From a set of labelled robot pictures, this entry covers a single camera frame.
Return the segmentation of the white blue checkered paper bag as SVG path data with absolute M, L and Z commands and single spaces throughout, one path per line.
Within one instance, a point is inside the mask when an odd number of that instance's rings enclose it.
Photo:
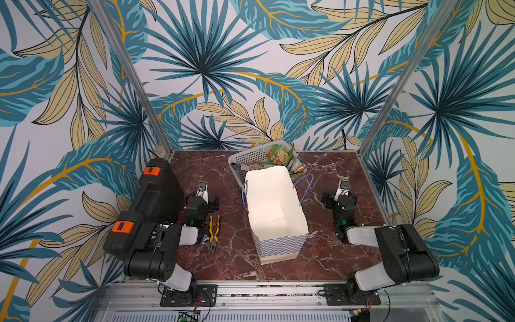
M 308 237 L 303 199 L 284 166 L 247 172 L 241 198 L 261 265 L 294 260 Z

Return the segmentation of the grey plastic basket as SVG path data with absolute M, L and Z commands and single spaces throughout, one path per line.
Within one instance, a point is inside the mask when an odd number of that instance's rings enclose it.
M 287 152 L 292 152 L 293 157 L 298 160 L 298 164 L 304 164 L 304 161 L 300 158 L 299 153 L 294 147 L 284 140 L 276 140 L 233 154 L 228 158 L 229 170 L 232 172 L 240 188 L 244 184 L 247 173 L 246 170 L 241 169 L 241 165 L 250 165 L 252 162 L 264 162 L 268 159 L 268 152 L 274 145 L 282 146 Z

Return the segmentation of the green orange soup packet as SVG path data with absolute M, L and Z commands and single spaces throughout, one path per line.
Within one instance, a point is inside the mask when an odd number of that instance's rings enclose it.
M 267 154 L 267 162 L 279 166 L 288 166 L 293 158 L 293 149 L 287 150 L 279 144 L 275 144 L 271 147 Z

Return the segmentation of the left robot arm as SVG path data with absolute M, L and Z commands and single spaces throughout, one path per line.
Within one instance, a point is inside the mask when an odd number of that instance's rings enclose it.
M 177 263 L 178 251 L 181 246 L 210 240 L 212 233 L 206 232 L 206 224 L 213 223 L 212 214 L 219 204 L 218 197 L 209 201 L 204 195 L 193 195 L 186 204 L 184 225 L 144 221 L 124 256 L 124 275 L 154 281 L 167 291 L 196 292 L 193 273 Z

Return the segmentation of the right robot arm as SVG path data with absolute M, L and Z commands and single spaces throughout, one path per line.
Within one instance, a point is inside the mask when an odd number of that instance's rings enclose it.
M 359 225 L 355 222 L 357 201 L 348 190 L 322 197 L 325 208 L 332 211 L 337 239 L 378 249 L 381 262 L 351 273 L 345 284 L 326 284 L 323 293 L 329 305 L 379 305 L 380 289 L 439 275 L 437 260 L 413 225 Z

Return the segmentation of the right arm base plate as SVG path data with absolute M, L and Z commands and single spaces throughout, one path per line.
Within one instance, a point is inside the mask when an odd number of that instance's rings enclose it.
M 320 294 L 328 306 L 370 307 L 380 305 L 378 291 L 362 291 L 350 284 L 324 284 Z

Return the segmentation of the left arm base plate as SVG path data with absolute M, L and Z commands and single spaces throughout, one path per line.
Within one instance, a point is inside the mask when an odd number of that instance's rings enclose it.
M 217 303 L 218 286 L 199 284 L 189 291 L 162 291 L 161 307 L 214 307 Z

